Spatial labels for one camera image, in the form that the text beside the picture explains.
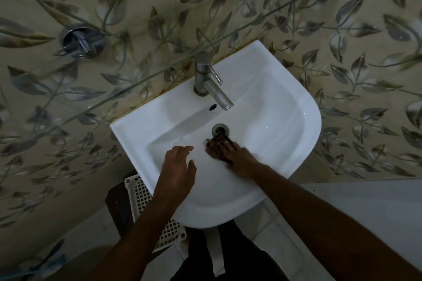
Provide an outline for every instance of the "hand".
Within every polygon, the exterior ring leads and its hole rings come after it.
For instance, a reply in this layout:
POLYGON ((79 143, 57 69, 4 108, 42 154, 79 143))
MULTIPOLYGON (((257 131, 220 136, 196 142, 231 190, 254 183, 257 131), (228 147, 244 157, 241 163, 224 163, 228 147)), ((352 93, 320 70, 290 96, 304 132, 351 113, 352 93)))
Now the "hand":
POLYGON ((193 146, 176 146, 167 151, 155 187, 153 200, 165 203, 173 212, 195 183, 196 167, 193 160, 189 161, 189 167, 186 166, 186 158, 192 150, 193 146))
MULTIPOLYGON (((219 148, 224 157, 233 163, 232 165, 227 164, 227 167, 242 178, 253 179, 256 174, 256 168, 262 165, 252 156, 249 150, 240 147, 236 142, 230 144, 225 141, 224 145, 220 145, 219 148)), ((209 147, 207 147, 206 151, 211 157, 215 156, 215 153, 209 147)))

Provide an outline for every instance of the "person's left hand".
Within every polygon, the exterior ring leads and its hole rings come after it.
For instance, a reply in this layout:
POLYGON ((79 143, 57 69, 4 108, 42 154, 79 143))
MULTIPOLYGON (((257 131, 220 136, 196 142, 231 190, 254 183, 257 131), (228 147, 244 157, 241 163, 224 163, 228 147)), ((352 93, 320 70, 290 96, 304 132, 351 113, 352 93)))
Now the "person's left hand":
POLYGON ((176 211, 195 183, 196 167, 193 160, 186 165, 186 158, 193 146, 173 147, 167 151, 158 178, 153 200, 163 202, 176 211))

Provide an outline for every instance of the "sink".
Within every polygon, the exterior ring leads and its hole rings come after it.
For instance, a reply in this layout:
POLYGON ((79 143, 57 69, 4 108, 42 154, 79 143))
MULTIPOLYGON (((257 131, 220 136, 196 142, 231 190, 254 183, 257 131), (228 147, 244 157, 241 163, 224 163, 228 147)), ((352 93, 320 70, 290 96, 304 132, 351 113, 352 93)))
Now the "sink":
POLYGON ((166 151, 194 147, 188 161, 193 159, 198 169, 195 184, 173 216, 193 228, 227 222, 266 198, 255 183, 236 177, 224 162, 206 154, 205 140, 212 138, 214 125, 226 125, 230 139, 286 178, 312 151, 321 130, 311 95, 259 41, 214 69, 234 103, 229 110, 215 107, 210 95, 197 96, 190 78, 111 124, 151 193, 166 151))

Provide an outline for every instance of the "person's right arm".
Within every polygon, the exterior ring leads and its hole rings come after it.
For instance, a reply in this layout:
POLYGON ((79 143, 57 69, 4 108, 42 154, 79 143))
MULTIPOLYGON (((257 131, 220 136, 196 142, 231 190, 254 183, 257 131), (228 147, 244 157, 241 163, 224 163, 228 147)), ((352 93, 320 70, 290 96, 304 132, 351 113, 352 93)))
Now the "person's right arm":
POLYGON ((422 280, 422 273, 369 230, 329 203, 258 162, 246 149, 221 147, 237 175, 253 179, 337 281, 422 280))

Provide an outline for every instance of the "person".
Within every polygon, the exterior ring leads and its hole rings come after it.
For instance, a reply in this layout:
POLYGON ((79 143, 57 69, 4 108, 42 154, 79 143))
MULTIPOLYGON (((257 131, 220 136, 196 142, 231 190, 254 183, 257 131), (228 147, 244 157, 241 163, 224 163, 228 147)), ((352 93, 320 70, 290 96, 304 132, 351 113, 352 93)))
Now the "person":
MULTIPOLYGON (((166 223, 187 197, 196 167, 187 156, 192 146, 173 147, 166 153, 152 200, 124 236, 94 269, 89 281, 139 281, 166 223)), ((256 184, 274 202, 288 224, 337 281, 422 280, 422 273, 370 231, 309 191, 288 181, 237 143, 221 147, 235 175, 256 184)), ((247 239, 234 221, 218 227, 225 274, 223 280, 288 280, 264 251, 247 239)), ((206 239, 192 230, 189 257, 171 279, 213 280, 206 239)))

